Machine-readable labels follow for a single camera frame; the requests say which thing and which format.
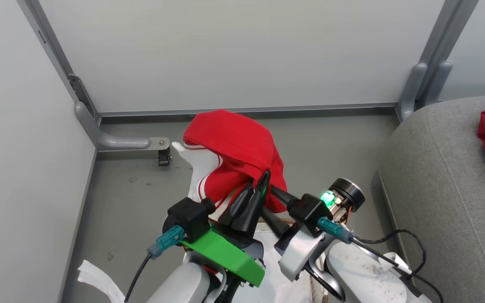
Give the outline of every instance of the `green 3d-printed part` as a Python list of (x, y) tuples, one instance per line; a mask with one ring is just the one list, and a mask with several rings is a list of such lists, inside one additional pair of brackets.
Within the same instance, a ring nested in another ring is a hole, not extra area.
[(265, 270), (256, 261), (212, 230), (194, 243), (181, 243), (252, 285), (259, 286), (265, 276)]

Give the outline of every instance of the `gray cushion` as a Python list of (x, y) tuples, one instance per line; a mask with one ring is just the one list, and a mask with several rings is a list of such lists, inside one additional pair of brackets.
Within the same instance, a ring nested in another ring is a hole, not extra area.
[[(426, 246), (421, 276), (448, 303), (485, 302), (485, 150), (477, 138), (484, 109), (485, 97), (420, 109), (393, 134), (379, 169), (397, 228)], [(400, 241), (417, 267), (417, 243)], [(417, 286), (439, 302), (431, 288)]]

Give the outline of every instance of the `white wall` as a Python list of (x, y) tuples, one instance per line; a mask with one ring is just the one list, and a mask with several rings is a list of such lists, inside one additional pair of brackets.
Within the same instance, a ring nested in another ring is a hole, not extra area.
[(0, 1), (0, 303), (55, 303), (95, 148), (15, 0)]
[(99, 112), (397, 102), (443, 0), (40, 0)]
[(448, 60), (454, 65), (440, 100), (485, 96), (485, 0), (480, 0)]

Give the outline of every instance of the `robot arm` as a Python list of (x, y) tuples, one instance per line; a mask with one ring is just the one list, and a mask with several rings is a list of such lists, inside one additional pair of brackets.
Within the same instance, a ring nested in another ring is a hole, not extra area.
[[(364, 195), (354, 183), (338, 179), (321, 199), (309, 194), (297, 199), (276, 188), (272, 192), (296, 220), (275, 245), (282, 255), (279, 266), (286, 278), (293, 281), (306, 270), (342, 302), (430, 303), (403, 278), (404, 273), (411, 274), (403, 260), (396, 254), (379, 257), (338, 224), (350, 209), (356, 211), (364, 202)], [(331, 246), (334, 240), (342, 242)], [(316, 261), (329, 248), (323, 271)]]

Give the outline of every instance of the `black cable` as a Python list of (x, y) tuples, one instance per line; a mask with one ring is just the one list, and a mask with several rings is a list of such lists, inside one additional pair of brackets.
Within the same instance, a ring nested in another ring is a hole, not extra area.
[[(387, 261), (387, 262), (389, 262), (389, 263), (393, 264), (394, 266), (399, 267), (399, 264), (398, 264), (398, 263), (396, 263), (396, 262), (392, 261), (391, 259), (389, 259), (389, 258), (385, 257), (385, 256), (384, 256), (384, 255), (382, 255), (381, 253), (378, 253), (376, 250), (374, 250), (374, 249), (370, 248), (369, 246), (364, 245), (364, 244), (363, 244), (363, 243), (361, 243), (360, 241), (358, 241), (358, 240), (356, 240), (356, 239), (355, 239), (355, 240), (353, 241), (353, 244), (358, 245), (359, 247), (362, 247), (362, 248), (366, 249), (366, 250), (367, 250), (367, 251), (369, 251), (370, 253), (373, 253), (373, 254), (374, 254), (374, 255), (376, 255), (377, 257), (380, 257), (381, 259), (383, 259), (383, 260), (385, 260), (385, 261)], [(428, 286), (429, 286), (429, 287), (431, 287), (431, 288), (432, 288), (432, 289), (435, 291), (435, 293), (437, 293), (437, 296), (439, 296), (439, 301), (440, 301), (441, 303), (443, 303), (443, 302), (444, 302), (444, 300), (443, 300), (443, 295), (441, 295), (441, 292), (440, 292), (440, 291), (437, 289), (437, 287), (435, 287), (435, 286), (434, 286), (433, 284), (431, 284), (431, 283), (430, 283), (428, 280), (426, 280), (426, 279), (422, 278), (421, 276), (419, 276), (419, 275), (417, 275), (417, 274), (413, 274), (413, 273), (412, 273), (411, 275), (412, 275), (412, 276), (414, 276), (415, 278), (419, 279), (420, 281), (422, 281), (422, 282), (424, 282), (424, 283), (428, 284)]]
[(128, 298), (131, 297), (131, 292), (132, 292), (132, 290), (134, 288), (134, 285), (136, 284), (136, 281), (140, 277), (140, 274), (141, 274), (141, 272), (143, 270), (143, 267), (145, 267), (145, 265), (147, 264), (147, 261), (149, 261), (149, 259), (151, 257), (152, 257), (151, 254), (147, 254), (147, 257), (145, 258), (145, 260), (143, 260), (142, 265), (140, 266), (140, 268), (136, 272), (136, 276), (134, 276), (134, 279), (132, 280), (131, 287), (128, 288), (127, 296), (125, 297), (125, 303), (127, 303), (128, 302)]
[[(389, 240), (394, 235), (399, 234), (400, 232), (405, 232), (406, 234), (410, 234), (411, 236), (413, 236), (413, 238), (415, 238), (416, 241), (418, 242), (420, 249), (422, 249), (422, 263), (420, 263), (420, 265), (416, 269), (413, 270), (413, 274), (418, 274), (418, 272), (422, 269), (422, 267), (426, 263), (426, 248), (424, 247), (424, 244), (422, 244), (422, 240), (420, 240), (420, 238), (418, 236), (416, 236), (416, 234), (414, 232), (411, 232), (410, 230), (407, 230), (407, 229), (396, 229), (393, 232), (391, 232), (390, 234), (387, 234), (384, 238), (381, 238), (381, 239), (375, 240), (375, 241), (374, 240), (364, 240), (364, 239), (360, 239), (359, 237), (355, 237), (355, 239), (359, 240), (362, 243), (366, 243), (366, 244), (378, 244), (378, 243), (383, 243), (383, 242)], [(409, 280), (411, 277), (412, 277), (412, 274), (407, 276), (406, 279)]]

